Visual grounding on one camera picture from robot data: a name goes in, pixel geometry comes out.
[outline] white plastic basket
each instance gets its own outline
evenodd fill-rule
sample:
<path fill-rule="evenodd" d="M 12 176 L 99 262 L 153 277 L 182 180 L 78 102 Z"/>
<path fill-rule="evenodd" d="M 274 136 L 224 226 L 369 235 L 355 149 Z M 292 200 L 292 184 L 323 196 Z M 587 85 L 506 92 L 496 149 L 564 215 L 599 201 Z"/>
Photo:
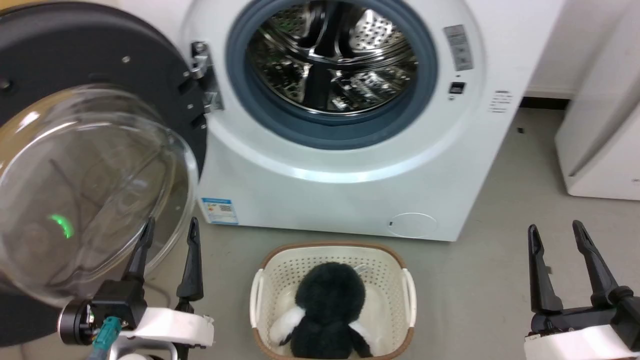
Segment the white plastic basket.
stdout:
<path fill-rule="evenodd" d="M 269 329 L 295 306 L 298 285 L 314 266 L 335 261 L 365 265 L 361 274 L 366 299 L 360 322 L 370 333 L 373 358 L 393 359 L 404 352 L 413 337 L 416 316 L 415 285 L 403 260 L 381 245 L 356 243 L 306 243 L 277 248 L 267 256 L 253 278 L 249 316 L 255 341 L 276 360 L 296 359 L 288 345 L 269 341 Z"/>

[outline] label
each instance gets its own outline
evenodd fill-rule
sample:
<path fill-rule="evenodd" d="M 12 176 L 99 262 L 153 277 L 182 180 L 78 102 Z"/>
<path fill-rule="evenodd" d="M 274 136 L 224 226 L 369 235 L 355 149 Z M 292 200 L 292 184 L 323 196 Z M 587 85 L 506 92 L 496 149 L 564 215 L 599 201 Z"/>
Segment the label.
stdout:
<path fill-rule="evenodd" d="M 473 69 L 474 62 L 471 58 L 471 48 L 467 40 L 465 27 L 462 25 L 447 26 L 444 28 L 444 34 L 449 41 L 456 71 Z"/>
<path fill-rule="evenodd" d="M 233 203 L 228 199 L 202 198 L 202 204 L 207 212 L 209 222 L 212 224 L 237 225 L 238 217 Z"/>
<path fill-rule="evenodd" d="M 496 90 L 489 104 L 489 112 L 494 114 L 505 113 L 509 111 L 512 102 L 513 95 L 509 90 Z"/>

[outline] green light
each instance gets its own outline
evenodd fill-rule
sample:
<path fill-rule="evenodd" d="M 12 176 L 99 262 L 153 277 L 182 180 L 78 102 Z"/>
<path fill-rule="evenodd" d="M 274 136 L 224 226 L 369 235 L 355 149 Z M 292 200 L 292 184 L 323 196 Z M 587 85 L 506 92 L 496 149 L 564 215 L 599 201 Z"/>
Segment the green light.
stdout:
<path fill-rule="evenodd" d="M 67 239 L 71 238 L 71 236 L 74 235 L 74 226 L 71 224 L 71 221 L 69 221 L 67 218 L 58 214 L 49 215 L 49 218 L 57 222 L 58 225 L 60 225 Z"/>

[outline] baseboard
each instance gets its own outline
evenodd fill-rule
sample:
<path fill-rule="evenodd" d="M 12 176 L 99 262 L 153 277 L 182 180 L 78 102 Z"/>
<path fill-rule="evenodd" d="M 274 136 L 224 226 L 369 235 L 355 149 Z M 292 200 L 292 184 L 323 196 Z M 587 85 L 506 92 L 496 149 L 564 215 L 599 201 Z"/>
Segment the baseboard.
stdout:
<path fill-rule="evenodd" d="M 525 96 L 522 98 L 522 101 L 520 101 L 520 107 L 530 109 L 566 110 L 569 102 L 569 99 Z"/>
<path fill-rule="evenodd" d="M 564 88 L 545 88 L 540 86 L 529 86 L 524 93 L 526 97 L 548 97 L 551 99 L 573 99 L 575 90 Z"/>

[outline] stuffed penguin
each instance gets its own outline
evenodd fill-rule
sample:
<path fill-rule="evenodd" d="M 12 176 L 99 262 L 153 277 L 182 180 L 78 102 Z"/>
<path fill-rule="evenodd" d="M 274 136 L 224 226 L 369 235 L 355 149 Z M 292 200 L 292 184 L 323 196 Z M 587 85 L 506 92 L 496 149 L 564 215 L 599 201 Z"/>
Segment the stuffed penguin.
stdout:
<path fill-rule="evenodd" d="M 346 359 L 353 350 L 371 357 L 371 337 L 358 322 L 364 300 L 364 283 L 351 266 L 317 265 L 300 282 L 296 307 L 276 320 L 269 338 L 280 346 L 291 342 L 295 357 Z"/>

